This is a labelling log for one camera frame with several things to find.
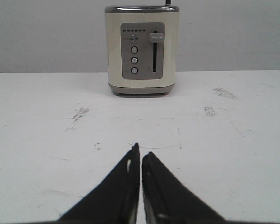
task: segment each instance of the white wall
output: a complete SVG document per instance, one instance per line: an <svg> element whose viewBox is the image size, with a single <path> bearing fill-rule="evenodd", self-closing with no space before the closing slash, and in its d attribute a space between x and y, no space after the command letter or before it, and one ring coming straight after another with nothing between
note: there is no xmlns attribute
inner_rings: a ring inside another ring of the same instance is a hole
<svg viewBox="0 0 280 224"><path fill-rule="evenodd" d="M0 72L107 71L105 6L164 2L0 0ZM280 0L172 3L178 71L280 69Z"/></svg>

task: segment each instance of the toaster button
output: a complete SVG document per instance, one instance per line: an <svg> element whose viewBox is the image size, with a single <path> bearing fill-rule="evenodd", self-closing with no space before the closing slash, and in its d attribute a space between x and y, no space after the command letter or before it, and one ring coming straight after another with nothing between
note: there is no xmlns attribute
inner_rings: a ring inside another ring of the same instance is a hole
<svg viewBox="0 0 280 224"><path fill-rule="evenodd" d="M138 37L136 35L131 36L131 42L136 43L138 41Z"/></svg>
<svg viewBox="0 0 280 224"><path fill-rule="evenodd" d="M137 69L137 68L135 68L135 67L134 67L134 68L132 68L132 73L133 73L133 74L137 74L137 73L138 73L138 69Z"/></svg>
<svg viewBox="0 0 280 224"><path fill-rule="evenodd" d="M132 57L131 62L132 62L133 64L137 64L137 63L138 63L138 58Z"/></svg>
<svg viewBox="0 0 280 224"><path fill-rule="evenodd" d="M131 52L132 52L133 54L136 54L136 53L138 52L138 48L137 48L137 47L132 47L132 48L131 48Z"/></svg>

